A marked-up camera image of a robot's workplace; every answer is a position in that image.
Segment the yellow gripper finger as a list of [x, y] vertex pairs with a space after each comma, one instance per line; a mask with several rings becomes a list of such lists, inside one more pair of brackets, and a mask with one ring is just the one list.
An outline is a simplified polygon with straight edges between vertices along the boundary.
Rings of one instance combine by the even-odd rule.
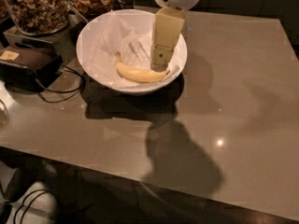
[[183, 11], [178, 8], [163, 7], [155, 14], [150, 51], [152, 70], [168, 67], [184, 23]]

